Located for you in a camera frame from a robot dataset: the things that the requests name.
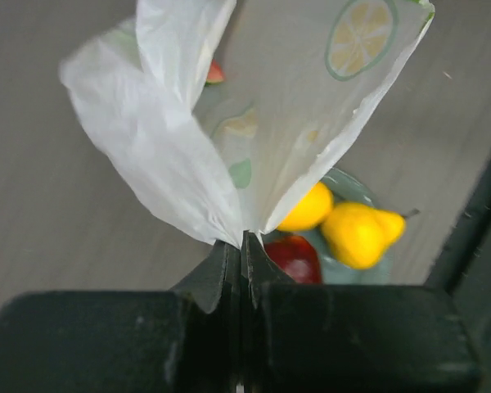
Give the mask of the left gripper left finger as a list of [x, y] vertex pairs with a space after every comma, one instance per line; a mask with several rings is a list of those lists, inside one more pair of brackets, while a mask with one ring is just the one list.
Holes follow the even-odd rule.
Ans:
[[0, 392], [234, 392], [240, 253], [167, 291], [32, 291], [0, 309]]

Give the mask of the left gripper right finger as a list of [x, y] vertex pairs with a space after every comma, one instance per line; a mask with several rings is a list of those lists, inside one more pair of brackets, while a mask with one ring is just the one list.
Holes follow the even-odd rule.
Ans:
[[480, 362], [452, 298], [400, 285], [298, 284], [245, 233], [247, 392], [477, 392]]

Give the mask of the yellow fake fruit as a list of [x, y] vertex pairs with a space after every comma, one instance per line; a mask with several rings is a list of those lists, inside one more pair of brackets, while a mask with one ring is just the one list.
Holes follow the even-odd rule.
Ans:
[[400, 214], [346, 201], [333, 208], [320, 225], [331, 255], [357, 270], [377, 265], [405, 233], [407, 220], [418, 213]]

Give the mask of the yellow fake lemon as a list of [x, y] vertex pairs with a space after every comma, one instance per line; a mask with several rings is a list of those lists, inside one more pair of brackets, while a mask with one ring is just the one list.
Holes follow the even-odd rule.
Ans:
[[322, 182], [317, 183], [277, 226], [278, 231], [300, 232], [317, 227], [331, 213], [334, 195]]

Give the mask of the grey-blue round plate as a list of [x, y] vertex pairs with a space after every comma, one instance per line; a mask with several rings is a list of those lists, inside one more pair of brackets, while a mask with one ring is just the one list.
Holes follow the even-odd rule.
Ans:
[[389, 250], [405, 228], [402, 215], [379, 208], [360, 182], [333, 169], [293, 202], [264, 249], [297, 283], [384, 283]]

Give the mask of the white plastic bag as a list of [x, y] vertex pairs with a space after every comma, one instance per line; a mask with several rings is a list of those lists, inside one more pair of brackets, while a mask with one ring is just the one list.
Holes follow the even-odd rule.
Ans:
[[[155, 217], [240, 246], [350, 149], [434, 13], [427, 1], [140, 1], [60, 78]], [[206, 86], [212, 60], [225, 81]]]

